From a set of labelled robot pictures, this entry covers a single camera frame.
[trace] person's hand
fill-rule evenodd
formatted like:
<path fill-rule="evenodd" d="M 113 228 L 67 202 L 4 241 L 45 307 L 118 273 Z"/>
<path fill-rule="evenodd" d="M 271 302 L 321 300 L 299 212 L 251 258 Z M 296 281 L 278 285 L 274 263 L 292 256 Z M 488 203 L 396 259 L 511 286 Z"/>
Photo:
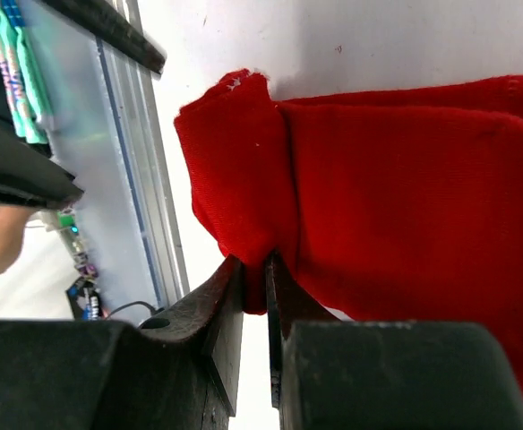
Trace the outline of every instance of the person's hand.
<path fill-rule="evenodd" d="M 34 208 L 25 208 L 23 206 L 0 206 L 0 227 L 25 225 L 36 211 Z"/>

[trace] red sock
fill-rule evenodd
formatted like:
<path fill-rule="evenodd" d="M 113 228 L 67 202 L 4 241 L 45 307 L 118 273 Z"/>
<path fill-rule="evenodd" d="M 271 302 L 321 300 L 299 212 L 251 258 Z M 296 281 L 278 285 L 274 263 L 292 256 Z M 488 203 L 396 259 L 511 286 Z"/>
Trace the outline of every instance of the red sock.
<path fill-rule="evenodd" d="M 356 319 L 484 324 L 523 388 L 523 77 L 276 105 L 241 71 L 176 129 L 196 216 L 252 269 L 249 311 L 277 247 Z"/>

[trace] hanging towel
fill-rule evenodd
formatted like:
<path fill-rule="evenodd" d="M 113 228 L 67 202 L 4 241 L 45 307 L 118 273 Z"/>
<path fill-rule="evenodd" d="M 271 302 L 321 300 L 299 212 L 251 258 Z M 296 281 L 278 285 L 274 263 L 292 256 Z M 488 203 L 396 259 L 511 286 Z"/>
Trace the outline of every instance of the hanging towel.
<path fill-rule="evenodd" d="M 225 76 L 176 130 L 193 210 L 265 311 L 278 249 L 316 300 L 356 320 L 483 324 L 523 389 L 523 77 L 271 100 Z"/>
<path fill-rule="evenodd" d="M 19 120 L 24 133 L 23 136 L 26 138 L 27 143 L 46 143 L 47 137 L 45 133 L 35 124 L 35 117 L 25 92 L 24 83 L 21 76 L 21 67 L 17 55 L 17 33 L 11 26 L 11 23 L 1 8 L 1 5 L 0 48 L 4 52 L 4 58 L 6 59 L 8 67 L 7 70 L 9 72 L 10 78 L 10 88 L 6 89 L 7 97 L 9 91 L 11 91 L 14 97 L 14 104 L 18 113 L 18 118 L 20 118 Z M 13 122 L 16 123 L 18 118 L 13 117 Z"/>
<path fill-rule="evenodd" d="M 11 27 L 17 33 L 17 59 L 21 66 L 21 77 L 32 113 L 37 123 L 43 129 L 52 130 L 54 128 L 54 120 L 47 97 L 47 89 L 40 74 L 37 60 L 27 40 L 26 26 L 19 6 L 14 0 L 1 0 L 1 6 L 3 6 L 4 13 L 9 19 Z"/>
<path fill-rule="evenodd" d="M 6 95 L 6 103 L 10 110 L 11 117 L 13 119 L 13 127 L 17 136 L 23 138 L 25 137 L 25 131 L 22 124 L 21 117 L 17 111 L 13 86 L 11 84 L 11 75 L 9 74 L 9 64 L 7 64 L 7 59 L 4 52 L 3 42 L 0 38 L 0 73 L 3 76 L 3 85 L 4 85 L 4 94 Z"/>

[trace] green towel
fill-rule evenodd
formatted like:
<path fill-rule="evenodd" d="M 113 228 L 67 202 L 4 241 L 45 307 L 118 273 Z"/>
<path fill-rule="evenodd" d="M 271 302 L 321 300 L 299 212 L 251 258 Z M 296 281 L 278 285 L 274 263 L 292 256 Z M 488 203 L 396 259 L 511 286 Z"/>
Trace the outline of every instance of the green towel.
<path fill-rule="evenodd" d="M 9 65 L 7 64 L 7 59 L 4 54 L 3 42 L 0 38 L 0 70 L 3 75 L 4 91 L 7 97 L 7 105 L 9 110 L 11 110 L 11 116 L 13 118 L 14 131 L 18 137 L 25 137 L 25 131 L 22 126 L 22 120 L 17 112 L 17 107 L 13 94 L 13 86 L 11 85 L 11 75 L 9 74 Z"/>
<path fill-rule="evenodd" d="M 54 121 L 47 97 L 47 89 L 42 80 L 34 53 L 30 49 L 25 22 L 22 19 L 19 6 L 14 0 L 1 0 L 1 5 L 11 26 L 17 33 L 17 56 L 21 65 L 22 80 L 25 85 L 25 92 L 29 98 L 30 107 L 35 114 L 37 123 L 44 129 L 52 130 Z"/>
<path fill-rule="evenodd" d="M 47 143 L 47 136 L 34 122 L 27 94 L 21 78 L 21 67 L 17 55 L 17 32 L 0 6 L 0 42 L 8 65 L 11 89 L 16 111 L 19 114 L 27 143 Z"/>

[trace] white surface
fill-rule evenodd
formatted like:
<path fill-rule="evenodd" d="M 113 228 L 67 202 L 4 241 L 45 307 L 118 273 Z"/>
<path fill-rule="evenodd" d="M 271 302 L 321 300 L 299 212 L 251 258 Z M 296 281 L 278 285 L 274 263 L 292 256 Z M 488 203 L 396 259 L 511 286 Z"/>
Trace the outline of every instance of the white surface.
<path fill-rule="evenodd" d="M 523 0 L 138 1 L 144 29 L 168 53 L 155 91 L 193 288 L 221 256 L 192 215 L 172 120 L 224 73 L 260 69 L 277 99 L 523 73 Z M 270 383 L 266 343 L 261 324 L 246 325 L 242 367 L 252 374 L 241 378 L 233 430 L 278 428 L 259 391 Z"/>

